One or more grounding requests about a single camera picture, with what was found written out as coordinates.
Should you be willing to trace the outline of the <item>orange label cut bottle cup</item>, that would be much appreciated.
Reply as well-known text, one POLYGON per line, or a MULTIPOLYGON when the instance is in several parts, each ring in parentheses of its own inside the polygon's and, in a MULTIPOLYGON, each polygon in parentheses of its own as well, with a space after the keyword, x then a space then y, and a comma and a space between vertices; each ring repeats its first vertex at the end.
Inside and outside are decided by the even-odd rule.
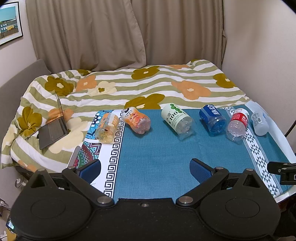
POLYGON ((122 119, 130 126, 137 134, 144 134, 151 128, 150 118, 140 113, 136 108, 126 108, 122 111, 122 119))

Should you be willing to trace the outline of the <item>clear orange striped bottle cup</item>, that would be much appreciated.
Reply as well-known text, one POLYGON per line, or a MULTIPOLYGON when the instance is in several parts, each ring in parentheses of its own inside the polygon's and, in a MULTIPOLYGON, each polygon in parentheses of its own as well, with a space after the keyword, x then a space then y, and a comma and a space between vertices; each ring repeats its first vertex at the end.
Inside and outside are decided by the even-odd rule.
POLYGON ((95 132, 96 139, 102 144, 111 144, 114 140, 119 117, 114 113, 105 113, 95 132))

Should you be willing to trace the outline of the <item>white label frosted bottle cup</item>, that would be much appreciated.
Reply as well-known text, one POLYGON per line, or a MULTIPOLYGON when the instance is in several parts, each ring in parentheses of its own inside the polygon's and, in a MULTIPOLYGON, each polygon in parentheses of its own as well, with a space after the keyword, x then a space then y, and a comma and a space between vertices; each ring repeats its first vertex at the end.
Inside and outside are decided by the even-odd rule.
POLYGON ((258 110, 254 112, 251 116, 251 120, 256 135, 264 136, 268 133, 269 125, 262 111, 258 110))

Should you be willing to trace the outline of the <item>red label clear bottle cup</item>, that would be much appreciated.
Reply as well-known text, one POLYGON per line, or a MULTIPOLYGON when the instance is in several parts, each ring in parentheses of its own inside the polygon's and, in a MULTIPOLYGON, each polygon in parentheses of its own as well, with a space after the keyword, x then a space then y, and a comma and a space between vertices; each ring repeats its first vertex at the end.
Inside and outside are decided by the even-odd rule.
POLYGON ((238 108, 231 116, 227 126, 227 138, 233 142, 240 142, 245 136, 248 126, 249 113, 244 108, 238 108))

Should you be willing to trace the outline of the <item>blue label bottle cup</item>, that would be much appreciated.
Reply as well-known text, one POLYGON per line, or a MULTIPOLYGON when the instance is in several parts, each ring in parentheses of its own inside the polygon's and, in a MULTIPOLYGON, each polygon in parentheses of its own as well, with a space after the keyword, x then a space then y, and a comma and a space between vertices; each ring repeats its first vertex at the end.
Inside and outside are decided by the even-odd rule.
POLYGON ((226 129, 226 118, 212 105, 207 104, 199 111, 201 120, 205 123, 208 131, 212 135, 222 134, 226 129))

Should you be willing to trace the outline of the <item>white green label bottle cup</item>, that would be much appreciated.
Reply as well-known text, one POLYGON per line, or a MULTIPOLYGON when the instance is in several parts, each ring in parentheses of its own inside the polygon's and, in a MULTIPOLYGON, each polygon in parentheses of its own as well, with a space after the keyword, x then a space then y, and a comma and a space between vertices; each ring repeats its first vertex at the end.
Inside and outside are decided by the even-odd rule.
POLYGON ((189 137, 194 132, 193 118, 174 103, 163 107, 161 117, 181 138, 189 137))

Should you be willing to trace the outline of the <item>grey open laptop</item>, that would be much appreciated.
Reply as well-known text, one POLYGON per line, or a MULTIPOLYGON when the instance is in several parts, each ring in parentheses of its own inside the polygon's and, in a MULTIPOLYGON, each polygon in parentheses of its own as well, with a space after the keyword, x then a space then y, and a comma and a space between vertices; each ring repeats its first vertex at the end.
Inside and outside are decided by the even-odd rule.
POLYGON ((42 150, 51 144, 57 142, 67 134, 69 134, 66 121, 64 119, 63 109, 61 106, 60 98, 57 98, 58 111, 60 116, 39 128, 37 138, 39 139, 39 149, 42 150))

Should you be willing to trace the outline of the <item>teal patterned table cloth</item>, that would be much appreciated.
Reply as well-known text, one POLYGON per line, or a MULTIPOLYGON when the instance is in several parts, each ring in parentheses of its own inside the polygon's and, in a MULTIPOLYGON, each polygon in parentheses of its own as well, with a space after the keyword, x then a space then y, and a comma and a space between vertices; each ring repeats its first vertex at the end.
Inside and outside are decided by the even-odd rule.
POLYGON ((252 168, 276 201, 295 194, 294 186, 280 185, 279 176, 267 171, 271 161, 295 162, 290 155, 291 148, 274 123, 270 125, 270 132, 262 137, 249 125, 243 140, 236 143, 224 133, 210 134, 198 110, 189 109, 187 113, 196 124, 195 133, 180 140, 163 120, 159 109, 146 109, 144 113, 152 122, 148 132, 138 135, 121 121, 113 144, 103 145, 94 136, 103 116, 103 111, 99 111, 75 160, 78 167, 100 161, 92 186, 113 199, 178 198, 198 185, 190 173, 193 158, 232 173, 252 168))

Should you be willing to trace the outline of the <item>floral striped duvet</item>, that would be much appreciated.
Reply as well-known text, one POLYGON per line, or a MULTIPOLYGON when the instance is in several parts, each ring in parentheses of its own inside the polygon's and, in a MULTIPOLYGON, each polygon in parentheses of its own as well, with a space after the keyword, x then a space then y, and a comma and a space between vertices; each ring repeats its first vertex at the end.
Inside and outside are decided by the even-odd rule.
POLYGON ((42 75, 21 97, 1 143, 1 168, 20 165, 30 171, 62 171, 100 110, 161 109, 171 102, 183 109, 197 109, 209 103, 225 107, 248 101, 247 95, 208 60, 42 75), (40 150, 39 128, 60 116, 55 94, 60 98, 69 134, 40 150))

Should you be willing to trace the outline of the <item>grey bed headboard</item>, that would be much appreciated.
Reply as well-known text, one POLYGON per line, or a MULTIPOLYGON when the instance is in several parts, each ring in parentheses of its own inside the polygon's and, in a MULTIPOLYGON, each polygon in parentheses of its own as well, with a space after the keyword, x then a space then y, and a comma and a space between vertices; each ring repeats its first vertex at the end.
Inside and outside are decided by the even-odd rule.
POLYGON ((21 97, 30 83, 37 77, 49 75, 43 59, 39 59, 12 77, 1 87, 1 143, 15 117, 21 97))

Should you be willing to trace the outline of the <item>beige curtain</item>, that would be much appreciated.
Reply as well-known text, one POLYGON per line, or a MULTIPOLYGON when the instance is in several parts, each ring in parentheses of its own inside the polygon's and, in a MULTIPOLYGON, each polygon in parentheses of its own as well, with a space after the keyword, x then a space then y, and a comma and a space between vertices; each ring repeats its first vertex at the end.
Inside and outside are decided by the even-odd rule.
POLYGON ((54 73, 222 65, 222 1, 27 1, 26 10, 35 54, 54 73))

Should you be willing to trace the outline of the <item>framed landscape picture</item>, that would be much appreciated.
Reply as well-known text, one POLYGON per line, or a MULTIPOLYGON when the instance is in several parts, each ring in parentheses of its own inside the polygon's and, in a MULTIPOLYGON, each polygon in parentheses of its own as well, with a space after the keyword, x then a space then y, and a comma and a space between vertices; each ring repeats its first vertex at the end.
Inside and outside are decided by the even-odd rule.
POLYGON ((0 45, 23 36, 19 2, 5 3, 1 6, 1 35, 0 45))

